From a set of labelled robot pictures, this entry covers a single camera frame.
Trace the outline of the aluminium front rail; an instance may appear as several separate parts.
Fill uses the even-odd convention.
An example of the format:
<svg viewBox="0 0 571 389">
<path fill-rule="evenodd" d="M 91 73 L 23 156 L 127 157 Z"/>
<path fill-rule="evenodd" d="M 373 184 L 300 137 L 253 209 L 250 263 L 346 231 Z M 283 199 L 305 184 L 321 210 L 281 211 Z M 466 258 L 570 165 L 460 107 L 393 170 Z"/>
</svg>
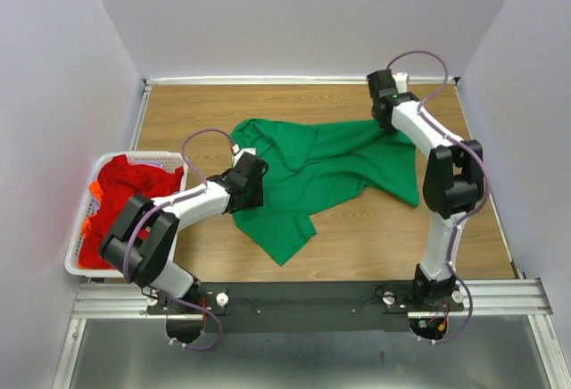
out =
<svg viewBox="0 0 571 389">
<path fill-rule="evenodd" d="M 474 316 L 550 315 L 552 308 L 539 279 L 468 280 Z M 139 289 L 124 284 L 81 284 L 74 319 L 138 319 L 150 316 Z"/>
</svg>

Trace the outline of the aluminium back table rail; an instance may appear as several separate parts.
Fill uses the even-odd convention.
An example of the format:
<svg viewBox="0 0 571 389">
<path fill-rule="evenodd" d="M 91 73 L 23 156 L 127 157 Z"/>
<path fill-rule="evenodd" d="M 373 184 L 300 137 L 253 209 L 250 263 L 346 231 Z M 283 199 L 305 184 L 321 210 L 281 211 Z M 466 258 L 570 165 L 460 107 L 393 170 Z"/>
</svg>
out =
<svg viewBox="0 0 571 389">
<path fill-rule="evenodd" d="M 194 76 L 176 78 L 145 79 L 147 86 L 188 86 L 188 85 L 350 85 L 366 84 L 362 76 Z"/>
</svg>

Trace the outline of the green t-shirt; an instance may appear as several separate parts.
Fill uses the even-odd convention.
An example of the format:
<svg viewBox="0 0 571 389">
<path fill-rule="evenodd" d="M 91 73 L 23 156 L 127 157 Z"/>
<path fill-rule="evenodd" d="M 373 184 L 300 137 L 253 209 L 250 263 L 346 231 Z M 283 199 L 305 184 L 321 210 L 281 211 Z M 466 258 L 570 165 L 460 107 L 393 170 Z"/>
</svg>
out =
<svg viewBox="0 0 571 389">
<path fill-rule="evenodd" d="M 236 226 L 284 265 L 317 233 L 310 217 L 359 196 L 367 187 L 416 207 L 416 147 L 374 120 L 296 124 L 249 119 L 231 133 L 268 165 L 263 205 L 238 211 Z"/>
</svg>

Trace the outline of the red t-shirt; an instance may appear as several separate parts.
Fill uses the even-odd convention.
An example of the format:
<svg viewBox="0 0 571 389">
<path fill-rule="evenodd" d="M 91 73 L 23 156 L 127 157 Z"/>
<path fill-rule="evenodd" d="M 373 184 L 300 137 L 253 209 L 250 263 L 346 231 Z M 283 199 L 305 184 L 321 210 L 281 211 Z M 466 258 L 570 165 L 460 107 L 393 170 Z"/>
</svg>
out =
<svg viewBox="0 0 571 389">
<path fill-rule="evenodd" d="M 98 213 L 92 219 L 92 229 L 84 237 L 79 251 L 82 269 L 109 269 L 99 256 L 99 247 L 114 220 L 133 195 L 147 198 L 175 194 L 180 189 L 184 175 L 180 163 L 168 172 L 157 163 L 130 163 L 125 154 L 113 157 L 99 170 L 97 181 L 103 189 L 103 199 Z"/>
</svg>

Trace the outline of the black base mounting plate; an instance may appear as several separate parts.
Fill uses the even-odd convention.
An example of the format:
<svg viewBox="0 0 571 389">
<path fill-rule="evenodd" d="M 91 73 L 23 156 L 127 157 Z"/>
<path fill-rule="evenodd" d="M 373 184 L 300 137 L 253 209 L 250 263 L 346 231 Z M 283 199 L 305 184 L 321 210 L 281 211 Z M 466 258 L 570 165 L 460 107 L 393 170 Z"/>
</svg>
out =
<svg viewBox="0 0 571 389">
<path fill-rule="evenodd" d="M 226 334 L 407 332 L 414 319 L 465 309 L 459 289 L 421 300 L 404 281 L 206 283 L 182 299 L 203 306 Z"/>
</svg>

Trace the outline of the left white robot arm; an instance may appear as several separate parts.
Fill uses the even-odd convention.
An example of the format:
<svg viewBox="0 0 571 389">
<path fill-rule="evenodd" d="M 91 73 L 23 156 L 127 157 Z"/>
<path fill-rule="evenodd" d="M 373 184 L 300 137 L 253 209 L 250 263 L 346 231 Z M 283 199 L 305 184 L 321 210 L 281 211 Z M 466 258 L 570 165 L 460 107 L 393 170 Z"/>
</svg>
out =
<svg viewBox="0 0 571 389">
<path fill-rule="evenodd" d="M 203 219 L 263 205 L 263 177 L 269 165 L 251 149 L 232 167 L 192 189 L 166 197 L 130 197 L 100 244 L 99 255 L 125 280 L 167 295 L 179 313 L 199 301 L 199 279 L 170 257 L 178 232 Z"/>
</svg>

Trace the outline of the white plastic laundry basket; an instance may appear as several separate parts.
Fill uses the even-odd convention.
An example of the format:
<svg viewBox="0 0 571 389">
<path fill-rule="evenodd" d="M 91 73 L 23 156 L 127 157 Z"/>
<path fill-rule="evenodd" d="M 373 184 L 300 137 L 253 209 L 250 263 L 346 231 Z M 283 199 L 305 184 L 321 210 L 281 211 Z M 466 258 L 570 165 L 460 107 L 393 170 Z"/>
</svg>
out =
<svg viewBox="0 0 571 389">
<path fill-rule="evenodd" d="M 139 151 L 130 151 L 124 153 L 107 153 L 99 158 L 95 165 L 95 174 L 93 176 L 93 180 L 97 179 L 97 175 L 99 170 L 109 162 L 113 157 L 118 156 L 120 154 L 125 154 L 128 157 L 128 161 L 130 163 L 145 163 L 145 164 L 153 164 L 157 163 L 160 167 L 165 169 L 168 172 L 172 172 L 175 170 L 175 165 L 180 163 L 184 170 L 184 175 L 181 179 L 180 189 L 175 194 L 183 191 L 186 189 L 186 178 L 188 167 L 183 162 L 183 159 L 178 153 L 170 153 L 170 152 L 139 152 Z M 91 212 L 91 194 L 89 189 L 84 193 L 82 205 L 79 211 L 79 215 L 76 218 L 75 225 L 73 228 L 73 234 L 70 239 L 70 243 L 68 246 L 68 251 L 66 253 L 66 258 L 64 260 L 64 267 L 68 271 L 68 273 L 74 276 L 82 276 L 82 277 L 98 277 L 98 278 L 121 278 L 122 274 L 120 273 L 119 269 L 111 267 L 109 269 L 82 269 L 79 266 L 79 251 L 84 241 L 84 237 L 81 234 L 81 226 L 88 215 Z"/>
</svg>

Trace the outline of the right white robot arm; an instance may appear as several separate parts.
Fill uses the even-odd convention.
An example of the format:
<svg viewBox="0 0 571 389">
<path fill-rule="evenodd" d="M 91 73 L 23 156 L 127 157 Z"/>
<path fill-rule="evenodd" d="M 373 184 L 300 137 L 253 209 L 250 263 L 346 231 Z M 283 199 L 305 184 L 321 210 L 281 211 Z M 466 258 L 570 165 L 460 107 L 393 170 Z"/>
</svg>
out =
<svg viewBox="0 0 571 389">
<path fill-rule="evenodd" d="M 437 121 L 408 91 L 408 76 L 389 69 L 367 75 L 371 114 L 386 133 L 402 133 L 426 157 L 422 194 L 432 212 L 426 252 L 411 282 L 410 299 L 431 310 L 455 291 L 455 260 L 462 231 L 487 197 L 483 147 Z"/>
</svg>

